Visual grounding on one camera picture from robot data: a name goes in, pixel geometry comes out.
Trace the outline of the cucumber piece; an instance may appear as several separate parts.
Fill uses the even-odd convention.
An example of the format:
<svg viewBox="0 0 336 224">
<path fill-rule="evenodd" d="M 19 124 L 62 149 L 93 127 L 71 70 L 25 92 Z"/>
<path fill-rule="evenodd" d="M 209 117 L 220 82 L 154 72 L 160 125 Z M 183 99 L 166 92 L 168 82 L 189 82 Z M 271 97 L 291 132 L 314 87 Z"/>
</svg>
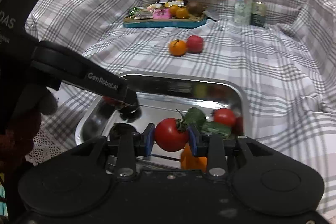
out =
<svg viewBox="0 0 336 224">
<path fill-rule="evenodd" d="M 202 126 L 207 119 L 201 109 L 191 107 L 184 115 L 184 120 L 187 124 L 193 124 L 198 129 L 198 131 L 201 131 Z"/>
<path fill-rule="evenodd" d="M 201 133 L 203 134 L 218 134 L 223 139 L 229 139 L 231 135 L 231 128 L 214 121 L 205 121 L 202 125 Z"/>
</svg>

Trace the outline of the red tomato with stem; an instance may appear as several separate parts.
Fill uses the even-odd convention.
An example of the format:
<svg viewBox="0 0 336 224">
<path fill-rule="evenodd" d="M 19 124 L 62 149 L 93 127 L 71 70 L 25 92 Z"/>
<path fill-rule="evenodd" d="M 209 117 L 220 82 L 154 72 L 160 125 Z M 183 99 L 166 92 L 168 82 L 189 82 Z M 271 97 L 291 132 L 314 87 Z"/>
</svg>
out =
<svg viewBox="0 0 336 224">
<path fill-rule="evenodd" d="M 181 118 L 166 118 L 156 125 L 154 140 L 161 149 L 177 152 L 184 149 L 189 141 L 188 124 L 185 116 L 178 110 Z"/>
</svg>

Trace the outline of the stainless steel tray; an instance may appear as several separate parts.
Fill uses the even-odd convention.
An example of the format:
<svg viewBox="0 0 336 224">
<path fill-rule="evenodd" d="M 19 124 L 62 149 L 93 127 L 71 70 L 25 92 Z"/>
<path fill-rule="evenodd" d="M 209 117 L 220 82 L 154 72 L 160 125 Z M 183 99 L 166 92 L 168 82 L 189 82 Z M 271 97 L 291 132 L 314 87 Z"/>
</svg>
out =
<svg viewBox="0 0 336 224">
<path fill-rule="evenodd" d="M 242 88 L 232 82 L 153 72 L 127 72 L 121 77 L 137 93 L 140 110 L 126 118 L 97 96 L 77 125 L 77 145 L 97 136 L 108 137 L 116 123 L 130 124 L 142 133 L 148 124 L 178 118 L 191 107 L 201 109 L 209 121 L 213 110 L 231 109 L 238 118 L 233 134 L 252 136 L 248 99 Z"/>
</svg>

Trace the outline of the blue snack tray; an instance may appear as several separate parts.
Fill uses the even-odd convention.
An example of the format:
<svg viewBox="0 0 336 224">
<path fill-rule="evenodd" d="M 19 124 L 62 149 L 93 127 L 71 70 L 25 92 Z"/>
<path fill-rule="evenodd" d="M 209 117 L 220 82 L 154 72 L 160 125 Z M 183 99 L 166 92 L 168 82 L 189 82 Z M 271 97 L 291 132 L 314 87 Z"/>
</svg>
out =
<svg viewBox="0 0 336 224">
<path fill-rule="evenodd" d="M 156 9 L 145 9 L 151 13 Z M 177 19 L 171 17 L 171 19 L 151 19 L 151 20 L 134 20 L 134 16 L 126 16 L 123 19 L 123 26 L 125 28 L 159 28 L 159 27 L 177 27 L 177 28 L 197 28 L 207 23 L 207 16 L 202 15 L 200 17 L 189 14 L 187 19 Z"/>
</svg>

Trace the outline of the small orange in tray right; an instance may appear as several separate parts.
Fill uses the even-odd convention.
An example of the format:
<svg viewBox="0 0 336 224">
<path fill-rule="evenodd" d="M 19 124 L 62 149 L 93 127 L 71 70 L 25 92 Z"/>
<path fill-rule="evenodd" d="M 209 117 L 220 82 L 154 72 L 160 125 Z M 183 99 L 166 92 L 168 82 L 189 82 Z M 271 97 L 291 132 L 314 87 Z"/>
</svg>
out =
<svg viewBox="0 0 336 224">
<path fill-rule="evenodd" d="M 185 7 L 180 7 L 178 9 L 176 9 L 175 17 L 177 19 L 187 19 L 187 18 L 189 18 L 189 11 L 188 11 L 188 9 L 185 8 Z"/>
</svg>

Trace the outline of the dark mangosteen front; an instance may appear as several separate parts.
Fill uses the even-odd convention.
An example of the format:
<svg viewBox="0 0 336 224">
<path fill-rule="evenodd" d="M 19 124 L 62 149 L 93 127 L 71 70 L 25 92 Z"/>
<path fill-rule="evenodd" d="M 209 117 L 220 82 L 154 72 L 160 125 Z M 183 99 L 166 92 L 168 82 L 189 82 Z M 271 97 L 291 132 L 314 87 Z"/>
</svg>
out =
<svg viewBox="0 0 336 224">
<path fill-rule="evenodd" d="M 140 106 L 125 106 L 119 110 L 120 117 L 124 121 L 136 120 L 141 116 Z"/>
</svg>

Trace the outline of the red tomato without stem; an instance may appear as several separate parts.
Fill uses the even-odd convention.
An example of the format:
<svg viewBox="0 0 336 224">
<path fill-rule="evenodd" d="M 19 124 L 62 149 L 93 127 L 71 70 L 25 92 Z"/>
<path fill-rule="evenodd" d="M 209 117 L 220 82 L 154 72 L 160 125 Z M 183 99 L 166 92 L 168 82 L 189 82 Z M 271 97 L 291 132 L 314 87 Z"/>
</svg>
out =
<svg viewBox="0 0 336 224">
<path fill-rule="evenodd" d="M 236 123 L 236 116 L 231 109 L 220 108 L 213 111 L 213 119 L 217 123 L 232 127 Z"/>
</svg>

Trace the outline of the large red radish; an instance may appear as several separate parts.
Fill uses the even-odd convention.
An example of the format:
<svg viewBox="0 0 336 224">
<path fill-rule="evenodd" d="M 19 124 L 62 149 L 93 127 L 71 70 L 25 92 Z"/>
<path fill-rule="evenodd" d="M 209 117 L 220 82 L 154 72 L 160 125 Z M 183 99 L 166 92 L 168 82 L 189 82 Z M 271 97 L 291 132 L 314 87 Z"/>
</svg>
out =
<svg viewBox="0 0 336 224">
<path fill-rule="evenodd" d="M 204 40 L 200 36 L 191 35 L 188 37 L 186 44 L 189 53 L 201 53 L 203 51 Z"/>
</svg>

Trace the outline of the small pink radish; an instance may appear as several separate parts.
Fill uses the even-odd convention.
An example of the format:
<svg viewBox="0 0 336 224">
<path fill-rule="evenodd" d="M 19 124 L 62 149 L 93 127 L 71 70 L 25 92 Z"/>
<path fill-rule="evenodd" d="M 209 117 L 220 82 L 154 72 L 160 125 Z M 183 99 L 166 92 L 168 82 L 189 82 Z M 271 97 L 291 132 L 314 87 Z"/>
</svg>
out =
<svg viewBox="0 0 336 224">
<path fill-rule="evenodd" d="M 114 100 L 113 98 L 110 98 L 110 97 L 107 97 L 107 96 L 103 96 L 102 98 L 103 98 L 103 100 L 104 100 L 106 103 L 108 103 L 109 105 L 117 106 L 117 105 L 120 104 L 119 101 L 116 101 L 116 100 Z"/>
</svg>

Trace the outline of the orange mandarin with stem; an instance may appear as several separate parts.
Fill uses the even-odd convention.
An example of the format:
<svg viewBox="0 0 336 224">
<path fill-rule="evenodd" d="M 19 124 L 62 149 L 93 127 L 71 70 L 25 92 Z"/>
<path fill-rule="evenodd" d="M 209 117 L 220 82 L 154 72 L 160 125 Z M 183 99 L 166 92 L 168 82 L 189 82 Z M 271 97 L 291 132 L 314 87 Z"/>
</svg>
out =
<svg viewBox="0 0 336 224">
<path fill-rule="evenodd" d="M 187 44 L 183 40 L 173 40 L 169 43 L 169 52 L 173 56 L 183 56 L 187 52 Z"/>
</svg>

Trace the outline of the plaid grey white cloth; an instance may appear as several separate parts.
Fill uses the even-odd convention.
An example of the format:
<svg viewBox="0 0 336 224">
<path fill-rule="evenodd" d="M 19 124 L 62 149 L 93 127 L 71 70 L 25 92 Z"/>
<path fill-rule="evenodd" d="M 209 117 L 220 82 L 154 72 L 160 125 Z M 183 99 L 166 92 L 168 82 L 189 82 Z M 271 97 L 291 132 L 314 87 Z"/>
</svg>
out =
<svg viewBox="0 0 336 224">
<path fill-rule="evenodd" d="M 39 0 L 26 30 L 119 74 L 174 73 L 227 80 L 249 101 L 252 137 L 318 170 L 319 211 L 335 217 L 335 0 L 253 0 L 263 27 L 234 21 L 235 0 L 196 0 L 220 14 L 193 30 L 128 29 L 129 9 L 157 0 Z M 191 35 L 201 53 L 173 56 L 169 43 Z"/>
</svg>

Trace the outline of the green foil candy wrapper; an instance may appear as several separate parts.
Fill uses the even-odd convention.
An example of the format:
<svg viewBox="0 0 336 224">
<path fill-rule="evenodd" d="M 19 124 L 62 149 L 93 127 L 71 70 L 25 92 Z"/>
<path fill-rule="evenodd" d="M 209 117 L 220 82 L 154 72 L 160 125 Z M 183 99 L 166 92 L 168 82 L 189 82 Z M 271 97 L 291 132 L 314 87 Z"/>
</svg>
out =
<svg viewBox="0 0 336 224">
<path fill-rule="evenodd" d="M 139 14 L 142 11 L 145 11 L 145 8 L 142 6 L 132 7 L 131 9 L 128 10 L 127 14 L 128 16 L 133 16 Z"/>
</svg>

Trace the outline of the grey foil packet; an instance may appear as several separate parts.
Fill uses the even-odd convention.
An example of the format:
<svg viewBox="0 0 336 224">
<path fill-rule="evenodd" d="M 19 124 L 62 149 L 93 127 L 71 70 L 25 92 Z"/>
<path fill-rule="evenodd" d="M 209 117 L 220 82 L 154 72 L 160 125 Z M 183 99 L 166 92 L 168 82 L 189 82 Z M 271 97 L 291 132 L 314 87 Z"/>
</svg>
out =
<svg viewBox="0 0 336 224">
<path fill-rule="evenodd" d="M 220 15 L 215 10 L 205 10 L 203 12 L 208 18 L 212 19 L 213 21 L 218 22 L 220 20 Z"/>
</svg>

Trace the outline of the small orange in tray left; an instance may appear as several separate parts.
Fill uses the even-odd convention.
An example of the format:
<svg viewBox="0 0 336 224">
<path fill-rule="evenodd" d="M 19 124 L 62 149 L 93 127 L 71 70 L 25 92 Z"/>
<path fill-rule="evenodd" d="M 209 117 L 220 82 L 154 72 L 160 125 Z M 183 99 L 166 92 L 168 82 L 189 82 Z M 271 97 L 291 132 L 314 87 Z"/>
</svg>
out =
<svg viewBox="0 0 336 224">
<path fill-rule="evenodd" d="M 171 17 L 175 17 L 177 10 L 179 9 L 179 6 L 177 5 L 172 5 L 169 7 L 169 13 Z"/>
</svg>

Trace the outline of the yellow white snack packet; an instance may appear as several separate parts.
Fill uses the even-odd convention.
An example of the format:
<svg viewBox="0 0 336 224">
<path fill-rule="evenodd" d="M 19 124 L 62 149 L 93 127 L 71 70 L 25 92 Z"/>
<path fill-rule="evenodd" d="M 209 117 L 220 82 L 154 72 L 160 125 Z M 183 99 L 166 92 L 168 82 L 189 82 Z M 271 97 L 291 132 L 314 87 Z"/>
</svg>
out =
<svg viewBox="0 0 336 224">
<path fill-rule="evenodd" d="M 171 6 L 178 6 L 183 7 L 188 4 L 189 1 L 187 0 L 158 0 L 156 3 L 163 5 L 163 7 L 171 7 Z"/>
</svg>

